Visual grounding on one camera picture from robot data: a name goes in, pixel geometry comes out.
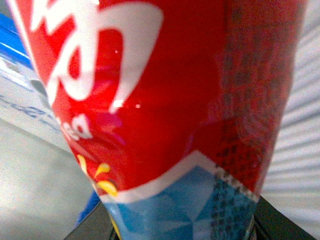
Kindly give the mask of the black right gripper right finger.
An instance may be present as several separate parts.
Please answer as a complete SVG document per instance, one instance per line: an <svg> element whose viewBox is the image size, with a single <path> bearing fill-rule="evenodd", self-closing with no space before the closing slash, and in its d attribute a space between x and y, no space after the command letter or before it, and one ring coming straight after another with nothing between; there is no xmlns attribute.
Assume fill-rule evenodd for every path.
<svg viewBox="0 0 320 240"><path fill-rule="evenodd" d="M253 214L251 240L315 240L261 197Z"/></svg>

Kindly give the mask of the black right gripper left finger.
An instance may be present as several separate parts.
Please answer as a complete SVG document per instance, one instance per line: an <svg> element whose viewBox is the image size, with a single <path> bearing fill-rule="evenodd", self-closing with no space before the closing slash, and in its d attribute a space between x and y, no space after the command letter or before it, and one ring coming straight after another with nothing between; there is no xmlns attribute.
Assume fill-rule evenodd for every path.
<svg viewBox="0 0 320 240"><path fill-rule="evenodd" d="M105 206L100 202L64 240L117 240Z"/></svg>

